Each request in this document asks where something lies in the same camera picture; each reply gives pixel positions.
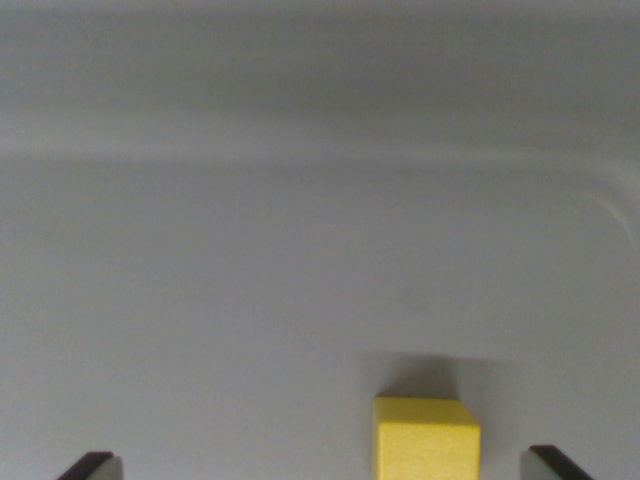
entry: gray background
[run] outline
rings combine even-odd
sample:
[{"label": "gray background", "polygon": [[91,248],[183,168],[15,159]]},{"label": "gray background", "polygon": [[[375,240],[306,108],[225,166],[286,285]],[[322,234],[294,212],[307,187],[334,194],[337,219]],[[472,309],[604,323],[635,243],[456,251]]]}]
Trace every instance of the gray background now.
[{"label": "gray background", "polygon": [[633,9],[456,5],[0,12],[1,477],[366,479],[390,394],[637,478]]}]

